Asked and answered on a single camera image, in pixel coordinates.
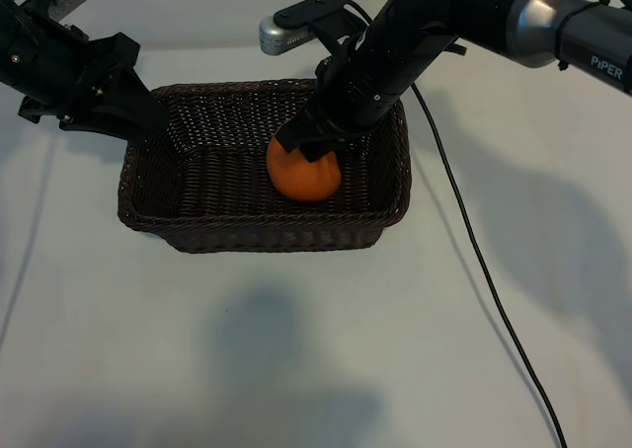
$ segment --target brown wicker basket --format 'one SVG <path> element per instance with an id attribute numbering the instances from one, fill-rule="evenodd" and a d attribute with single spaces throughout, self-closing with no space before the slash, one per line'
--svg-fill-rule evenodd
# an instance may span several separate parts
<path id="1" fill-rule="evenodd" d="M 120 220 L 186 253 L 333 251 L 375 244 L 408 209 L 404 109 L 398 103 L 378 131 L 338 152 L 343 183 L 334 196 L 299 203 L 273 187 L 266 149 L 313 90 L 313 80 L 283 80 L 154 91 L 169 113 L 169 129 L 127 147 Z"/>

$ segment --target white tabletop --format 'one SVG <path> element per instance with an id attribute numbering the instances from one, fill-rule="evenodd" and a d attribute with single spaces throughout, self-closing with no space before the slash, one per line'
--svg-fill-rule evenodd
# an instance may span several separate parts
<path id="1" fill-rule="evenodd" d="M 302 78 L 323 56 L 149 51 L 138 71 L 150 88 Z M 632 103 L 476 47 L 420 84 L 569 446 L 629 446 Z M 189 256 L 130 231 L 125 144 L 28 124 L 0 94 L 0 318 L 21 284 L 0 446 L 556 446 L 410 94 L 406 218 L 369 250 L 282 256 Z"/>

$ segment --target orange fruit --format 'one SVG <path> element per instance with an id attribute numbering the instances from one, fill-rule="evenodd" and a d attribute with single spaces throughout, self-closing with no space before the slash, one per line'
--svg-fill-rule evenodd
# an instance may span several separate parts
<path id="1" fill-rule="evenodd" d="M 321 201 L 340 186 L 342 175 L 334 152 L 308 162 L 299 149 L 289 154 L 277 137 L 268 146 L 268 174 L 281 194 L 297 201 Z"/>

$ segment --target white backdrop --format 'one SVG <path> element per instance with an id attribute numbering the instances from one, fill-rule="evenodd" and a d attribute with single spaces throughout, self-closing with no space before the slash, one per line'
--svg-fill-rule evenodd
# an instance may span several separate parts
<path id="1" fill-rule="evenodd" d="M 301 0 L 90 0 L 67 22 L 90 37 L 124 32 L 146 47 L 256 43 L 265 16 Z M 356 0 L 372 15 L 387 0 Z"/>
<path id="2" fill-rule="evenodd" d="M 91 37 L 122 31 L 149 48 L 255 44 L 259 20 L 297 1 L 92 0 L 68 22 Z M 374 14 L 386 0 L 357 1 Z M 323 54 L 309 53 L 312 50 L 306 47 L 284 59 L 270 59 L 262 54 L 239 56 L 241 50 L 151 51 L 141 57 L 139 70 L 150 87 L 177 81 L 296 77 L 310 71 L 305 65 L 313 70 L 314 58 Z M 558 74 L 551 66 L 531 72 L 475 47 L 465 58 L 443 56 L 420 84 L 428 93 L 508 311 L 575 442 L 571 446 L 630 446 L 632 103 L 579 71 Z M 101 389 L 123 401 L 125 392 L 137 390 L 140 395 L 135 395 L 144 404 L 151 402 L 142 393 L 145 388 L 165 399 L 171 397 L 170 390 L 188 396 L 190 386 L 182 382 L 194 380 L 187 376 L 197 367 L 188 368 L 190 360 L 178 351 L 189 351 L 191 360 L 198 354 L 196 347 L 186 345 L 187 322 L 194 318 L 189 310 L 200 308 L 202 313 L 206 299 L 231 294 L 231 279 L 238 281 L 244 268 L 256 270 L 260 262 L 268 269 L 284 268 L 284 261 L 259 256 L 196 259 L 124 229 L 115 215 L 123 144 L 101 136 L 62 134 L 50 121 L 40 127 L 28 124 L 15 115 L 19 101 L 20 95 L 0 88 L 0 318 L 18 286 L 30 229 L 38 221 L 34 210 L 41 208 L 41 177 L 51 175 L 53 188 L 2 354 L 0 394 L 5 397 L 0 397 L 0 434 L 18 439 L 25 433 L 50 431 L 59 412 L 81 413 L 82 398 L 90 402 L 92 392 Z M 381 246 L 366 254 L 324 256 L 320 259 L 325 265 L 307 266 L 301 281 L 311 293 L 306 291 L 308 297 L 299 295 L 297 300 L 313 312 L 309 318 L 319 328 L 314 335 L 322 339 L 324 352 L 334 353 L 345 370 L 361 374 L 373 389 L 386 394 L 395 430 L 407 443 L 379 446 L 460 446 L 459 437 L 471 437 L 474 446 L 483 445 L 484 439 L 490 440 L 485 446 L 511 446 L 514 436 L 522 441 L 520 446 L 533 439 L 542 443 L 529 446 L 552 446 L 535 405 L 524 396 L 528 392 L 521 382 L 512 381 L 511 377 L 519 378 L 488 328 L 472 289 L 467 282 L 454 283 L 465 277 L 436 224 L 438 218 L 431 219 L 436 213 L 432 188 L 445 203 L 457 240 L 465 243 L 462 252 L 487 295 L 429 141 L 427 123 L 410 96 L 405 102 L 415 174 L 407 221 L 389 230 Z M 107 159 L 112 149 L 114 160 Z M 51 150 L 56 150 L 57 159 L 49 174 Z M 430 177 L 427 183 L 423 171 Z M 83 212 L 68 215 L 68 202 L 79 203 Z M 418 224 L 419 216 L 429 219 Z M 155 254 L 134 254 L 148 246 Z M 390 254 L 383 260 L 381 253 L 388 255 L 391 249 L 408 254 L 403 259 Z M 202 272 L 207 266 L 208 272 Z M 345 292 L 322 283 L 347 275 L 350 268 L 355 273 L 340 286 L 348 287 Z M 191 279 L 192 269 L 197 273 L 191 275 L 200 278 L 188 289 L 182 282 Z M 450 275 L 442 273 L 444 269 Z M 432 285 L 421 285 L 422 279 Z M 169 288 L 156 295 L 163 287 Z M 377 290 L 367 295 L 364 287 Z M 323 288 L 331 290 L 329 296 Z M 361 297 L 350 297 L 355 295 L 353 288 Z M 384 288 L 391 293 L 380 300 Z M 150 304 L 143 300 L 154 298 Z M 435 320 L 446 323 L 432 327 L 435 333 L 425 332 L 428 321 Z M 468 331 L 451 328 L 451 322 Z M 111 332 L 111 327 L 118 332 Z M 173 335 L 163 337 L 171 331 Z M 427 339 L 419 342 L 417 333 Z M 153 351 L 161 337 L 164 344 L 159 347 L 167 349 Z M 146 350 L 136 355 L 136 348 L 143 345 Z M 169 349 L 176 351 L 173 357 Z M 454 366 L 459 360 L 454 352 L 462 349 L 472 354 L 467 370 Z M 496 358 L 487 359 L 490 353 Z M 149 366 L 155 372 L 151 378 L 144 372 Z M 174 370 L 181 366 L 185 370 Z M 472 368 L 478 368 L 479 379 Z M 433 395 L 434 379 L 421 376 L 428 374 L 440 377 L 443 385 L 436 386 L 441 394 Z M 76 406 L 68 403 L 60 409 L 75 395 L 79 402 L 71 402 Z M 417 404 L 426 400 L 431 402 Z M 455 426 L 455 420 L 461 426 Z M 463 423 L 475 433 L 462 428 Z M 440 441 L 428 443 L 433 439 Z M 0 445 L 33 446 L 2 439 Z"/>

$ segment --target white wall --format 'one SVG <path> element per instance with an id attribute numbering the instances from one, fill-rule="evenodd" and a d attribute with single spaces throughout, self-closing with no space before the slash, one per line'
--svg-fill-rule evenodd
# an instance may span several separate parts
<path id="1" fill-rule="evenodd" d="M 301 0 L 90 0 L 67 22 L 90 37 L 124 32 L 145 47 L 258 41 L 266 15 Z M 356 0 L 376 14 L 386 0 Z"/>

